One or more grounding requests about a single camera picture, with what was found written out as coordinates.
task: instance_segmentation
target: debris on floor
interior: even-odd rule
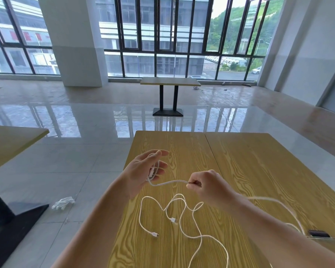
[[[62,198],[52,206],[52,209],[58,210],[61,208],[61,210],[64,210],[68,203],[74,204],[75,200],[72,197]]]

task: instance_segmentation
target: wooden table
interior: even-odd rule
[[[169,163],[162,177],[164,181],[188,180],[194,171],[214,169],[241,194],[272,197],[291,206],[305,231],[324,230],[335,237],[335,192],[268,134],[137,131],[126,165],[149,149],[170,151],[163,158]],[[184,237],[178,225],[168,221],[154,201],[144,200],[141,220],[159,237],[146,233],[138,223],[144,196],[156,198],[165,207],[176,193],[184,194],[191,208],[199,202],[182,183],[147,185],[129,202],[108,267],[187,268],[199,239]],[[295,224],[294,218],[278,203],[260,200],[254,204],[284,222]],[[183,203],[174,202],[169,209],[169,215],[179,220]],[[202,234],[210,234],[226,246],[229,267],[270,268],[267,259],[228,214],[205,204],[195,217]],[[189,235],[198,235],[189,211],[184,214],[182,228]],[[192,267],[225,266],[223,248],[204,238]]]
[[[154,108],[153,116],[164,117],[182,117],[183,111],[177,109],[179,85],[184,86],[201,86],[194,78],[171,78],[171,77],[143,77],[141,85],[160,85],[160,108]],[[164,85],[174,85],[174,102],[173,108],[164,108]]]
[[[0,126],[0,166],[48,133],[49,130],[42,128]],[[37,205],[33,209],[15,215],[0,198],[0,267],[47,207],[48,204]]]

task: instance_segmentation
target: sky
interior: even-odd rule
[[[233,0],[232,7],[241,7],[246,4],[246,0]],[[215,18],[226,10],[227,0],[214,0],[212,5],[212,17]]]

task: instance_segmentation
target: forearm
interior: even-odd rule
[[[52,268],[106,268],[128,201],[124,181],[117,178]]]
[[[236,195],[224,210],[241,225],[273,268],[335,267],[335,254]]]

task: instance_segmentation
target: hand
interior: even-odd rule
[[[161,156],[167,156],[167,150],[152,149],[135,157],[120,174],[119,179],[123,179],[130,198],[134,198],[143,186],[147,183],[150,168],[154,166]],[[159,169],[156,175],[163,175],[167,168],[167,163],[159,161]]]
[[[202,201],[221,209],[241,196],[214,170],[192,173],[186,187],[195,191]]]

